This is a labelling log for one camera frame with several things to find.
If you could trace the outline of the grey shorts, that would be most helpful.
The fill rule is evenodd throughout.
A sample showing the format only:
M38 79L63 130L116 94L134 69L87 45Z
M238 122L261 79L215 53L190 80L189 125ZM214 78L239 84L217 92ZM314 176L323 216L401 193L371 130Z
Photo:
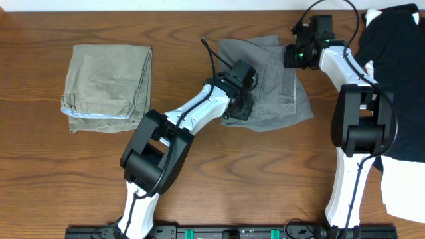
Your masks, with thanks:
M229 64L243 60L253 66L258 77L250 93L254 104L249 118L246 121L222 118L221 125L266 132L314 118L296 69L284 66L285 49L278 35L218 41L218 55L223 60Z

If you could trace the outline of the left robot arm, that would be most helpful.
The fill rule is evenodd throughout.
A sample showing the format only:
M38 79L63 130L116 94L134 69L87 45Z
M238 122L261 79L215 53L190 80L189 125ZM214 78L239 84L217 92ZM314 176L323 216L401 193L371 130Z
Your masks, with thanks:
M159 196L174 183L195 135L210 121L229 116L247 120L252 110L250 91L255 77L209 78L201 91L175 110L160 114L149 110L124 150L127 202L116 224L118 238L145 238L153 228Z

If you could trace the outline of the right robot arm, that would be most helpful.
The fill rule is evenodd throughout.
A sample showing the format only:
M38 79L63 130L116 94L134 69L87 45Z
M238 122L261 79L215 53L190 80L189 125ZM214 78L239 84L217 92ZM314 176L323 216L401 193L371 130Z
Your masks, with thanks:
M287 46L287 68L324 72L339 95L331 121L331 140L337 150L337 172L325 209L330 228L342 234L360 226L359 211L373 161L394 143L398 126L392 98L359 66L348 44L335 39L331 28L301 24L292 27L296 43Z

